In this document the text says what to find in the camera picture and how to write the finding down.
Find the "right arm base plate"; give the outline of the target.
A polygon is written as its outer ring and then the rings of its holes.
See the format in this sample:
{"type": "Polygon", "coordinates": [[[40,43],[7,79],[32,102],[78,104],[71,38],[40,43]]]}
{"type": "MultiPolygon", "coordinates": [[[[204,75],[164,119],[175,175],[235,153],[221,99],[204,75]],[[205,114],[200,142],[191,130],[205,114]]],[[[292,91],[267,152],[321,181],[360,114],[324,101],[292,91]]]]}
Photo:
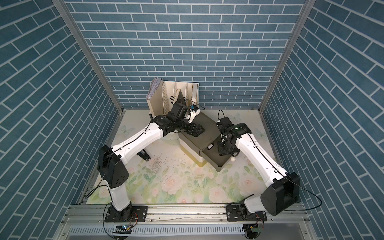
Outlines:
{"type": "Polygon", "coordinates": [[[265,222],[267,215],[265,211],[250,213],[244,205],[230,203],[226,206],[226,216],[228,222],[251,221],[265,222]]]}

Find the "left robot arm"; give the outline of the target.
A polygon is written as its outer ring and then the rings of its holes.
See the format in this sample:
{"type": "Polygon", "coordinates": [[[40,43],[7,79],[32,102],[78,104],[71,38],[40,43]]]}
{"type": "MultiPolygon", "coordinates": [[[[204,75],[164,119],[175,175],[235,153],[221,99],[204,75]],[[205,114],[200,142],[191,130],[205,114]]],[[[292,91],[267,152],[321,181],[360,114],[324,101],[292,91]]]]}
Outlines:
{"type": "Polygon", "coordinates": [[[102,180],[107,182],[113,211],[118,214],[129,214],[131,211],[132,203],[125,187],[129,178],[125,167],[128,161],[169,133],[184,132],[192,137],[199,137],[205,129],[193,120],[200,112],[198,105],[187,107],[175,103],[170,112],[152,118],[144,129],[127,140],[112,147],[101,147],[97,169],[102,180]]]}

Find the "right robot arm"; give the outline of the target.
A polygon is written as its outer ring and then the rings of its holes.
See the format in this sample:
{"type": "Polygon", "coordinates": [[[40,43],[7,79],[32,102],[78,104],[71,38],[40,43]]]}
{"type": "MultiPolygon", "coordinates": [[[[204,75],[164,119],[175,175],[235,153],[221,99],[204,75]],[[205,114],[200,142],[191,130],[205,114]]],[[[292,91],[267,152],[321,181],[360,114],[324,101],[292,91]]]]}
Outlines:
{"type": "Polygon", "coordinates": [[[258,170],[267,188],[260,195],[252,195],[240,201],[243,215],[266,211],[276,216],[299,200],[299,176],[294,172],[288,173],[276,163],[257,142],[246,124],[234,125],[228,117],[223,117],[216,125],[221,134],[217,143],[219,155],[234,157],[243,153],[258,170]]]}

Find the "olive drawer cabinet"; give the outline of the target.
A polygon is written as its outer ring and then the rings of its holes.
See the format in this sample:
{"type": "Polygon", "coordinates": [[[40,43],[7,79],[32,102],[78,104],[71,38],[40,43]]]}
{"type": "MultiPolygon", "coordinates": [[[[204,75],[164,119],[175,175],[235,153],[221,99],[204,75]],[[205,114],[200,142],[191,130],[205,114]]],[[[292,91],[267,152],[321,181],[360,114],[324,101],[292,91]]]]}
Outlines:
{"type": "Polygon", "coordinates": [[[180,147],[194,163],[199,167],[203,167],[208,162],[202,157],[201,152],[221,135],[216,126],[216,122],[204,113],[197,115],[193,122],[202,125],[205,129],[204,133],[197,138],[187,135],[186,133],[179,133],[180,147]]]}

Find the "olive top drawer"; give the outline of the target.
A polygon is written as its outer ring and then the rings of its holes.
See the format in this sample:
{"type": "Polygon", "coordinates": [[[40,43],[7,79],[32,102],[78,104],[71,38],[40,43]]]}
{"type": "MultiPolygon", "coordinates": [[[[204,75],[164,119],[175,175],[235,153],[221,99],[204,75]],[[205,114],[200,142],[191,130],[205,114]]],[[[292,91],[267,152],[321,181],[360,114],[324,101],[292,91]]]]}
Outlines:
{"type": "Polygon", "coordinates": [[[220,172],[223,167],[230,162],[229,156],[220,156],[218,153],[218,147],[217,147],[217,141],[221,140],[221,137],[218,136],[211,144],[214,144],[214,146],[208,150],[207,148],[204,148],[201,152],[202,157],[210,164],[212,165],[217,172],[220,172]]]}

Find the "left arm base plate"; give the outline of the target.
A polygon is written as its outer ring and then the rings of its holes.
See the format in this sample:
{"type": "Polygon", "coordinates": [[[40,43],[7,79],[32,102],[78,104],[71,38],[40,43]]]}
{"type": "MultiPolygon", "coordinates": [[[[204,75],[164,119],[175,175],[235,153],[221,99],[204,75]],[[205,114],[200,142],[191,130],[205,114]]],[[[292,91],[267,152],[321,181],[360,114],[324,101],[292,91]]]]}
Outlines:
{"type": "Polygon", "coordinates": [[[144,205],[129,205],[119,212],[110,206],[104,220],[106,223],[143,223],[146,220],[148,209],[148,206],[144,205]]]}

